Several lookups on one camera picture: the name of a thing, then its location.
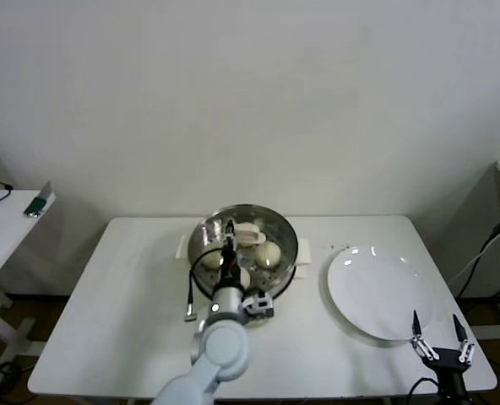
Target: white robot arm segment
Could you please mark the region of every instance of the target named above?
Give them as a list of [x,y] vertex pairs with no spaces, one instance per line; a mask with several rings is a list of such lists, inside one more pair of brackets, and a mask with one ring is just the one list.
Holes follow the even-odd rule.
[[236,321],[218,321],[205,331],[190,372],[169,381],[152,405],[212,405],[220,381],[238,378],[248,367],[248,335]]

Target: small white table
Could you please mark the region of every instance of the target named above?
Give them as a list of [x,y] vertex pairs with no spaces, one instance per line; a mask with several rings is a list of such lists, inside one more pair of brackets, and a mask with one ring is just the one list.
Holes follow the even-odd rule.
[[[5,194],[5,190],[0,190],[0,197]],[[13,190],[8,198],[0,202],[0,269],[43,217],[43,214],[39,218],[28,218],[23,215],[24,210],[37,195],[38,191]],[[43,211],[47,211],[54,201],[55,195],[52,194]],[[0,289],[0,308],[9,308],[11,305],[11,299]],[[0,339],[7,344],[0,358],[0,364],[11,361],[17,355],[36,357],[40,355],[45,343],[31,342],[27,339],[34,322],[34,318],[25,318],[21,325],[14,329],[0,318]]]
[[[392,397],[406,395],[422,376],[435,377],[408,343],[363,336],[323,294],[324,272],[342,246],[372,243],[408,252],[435,296],[425,338],[433,346],[457,348],[453,313],[467,322],[411,222],[400,216],[288,219],[299,237],[310,240],[312,265],[275,301],[274,318],[248,328],[250,367],[220,385],[216,396]],[[188,371],[194,330],[183,322],[188,263],[175,254],[181,236],[198,221],[110,222],[29,379],[32,392],[147,399]],[[497,384],[478,345],[465,381],[471,391]],[[417,392],[435,387],[422,385]]]

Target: floor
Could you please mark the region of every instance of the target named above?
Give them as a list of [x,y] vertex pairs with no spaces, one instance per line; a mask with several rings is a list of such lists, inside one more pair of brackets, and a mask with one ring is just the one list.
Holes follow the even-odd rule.
[[[15,298],[14,306],[9,310],[1,310],[0,315],[12,326],[16,327],[20,324],[26,316],[33,316],[36,318],[35,327],[31,333],[31,338],[33,340],[43,340],[46,341],[49,338],[52,329],[55,327],[58,317],[62,313],[64,306],[66,304],[65,299],[52,299],[52,298]],[[467,316],[468,322],[471,325],[483,325],[483,324],[496,324],[500,323],[500,313],[499,311],[491,305],[479,305]],[[485,341],[481,343],[486,356],[489,359],[500,364],[500,341]],[[0,342],[0,354],[4,349],[3,344]],[[31,367],[35,363],[35,359],[18,358],[18,363],[23,367]],[[26,381],[28,379],[30,372],[25,373],[25,377],[21,378],[18,386],[10,392],[4,399],[7,402],[23,402],[32,398],[26,388]],[[499,382],[498,387],[494,391],[482,392],[475,394],[473,400],[475,404],[480,405],[500,405],[500,375],[498,375]],[[423,404],[434,404],[437,401],[436,397],[417,397],[414,398],[410,405],[423,405]],[[27,402],[30,405],[75,405],[71,399],[64,397],[36,397],[32,401]],[[136,402],[137,404],[145,404],[147,402]],[[218,402],[219,404],[240,404],[242,402]],[[380,405],[381,400],[355,400],[355,401],[273,401],[273,402],[259,402],[260,405],[273,405],[273,404],[285,404],[285,405],[318,405],[318,404],[351,404],[351,405]],[[393,405],[404,405],[404,398],[395,398],[392,401]]]

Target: stainless steel bowl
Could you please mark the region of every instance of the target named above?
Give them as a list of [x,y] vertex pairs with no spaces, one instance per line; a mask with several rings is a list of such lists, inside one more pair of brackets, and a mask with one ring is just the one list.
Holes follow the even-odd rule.
[[[239,265],[248,270],[250,286],[268,292],[273,298],[279,296],[289,285],[295,275],[295,260],[298,243],[295,230],[279,213],[259,205],[240,204],[225,207],[212,213],[201,221],[193,230],[188,242],[188,258],[193,263],[206,246],[223,241],[222,233],[226,222],[233,219],[236,223],[250,222],[256,224],[267,240],[280,247],[281,259],[277,267],[267,270],[260,268],[254,261],[255,246],[237,247]],[[211,298],[213,287],[218,281],[219,271],[211,270],[202,263],[195,269],[195,280],[205,296]]]

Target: white plate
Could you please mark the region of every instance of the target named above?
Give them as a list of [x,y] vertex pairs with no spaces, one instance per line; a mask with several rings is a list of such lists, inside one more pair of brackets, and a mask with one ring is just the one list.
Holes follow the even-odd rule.
[[410,339],[413,310],[422,328],[432,319],[432,297],[425,279],[407,256],[382,247],[342,251],[329,266],[328,282],[340,312],[375,338]]

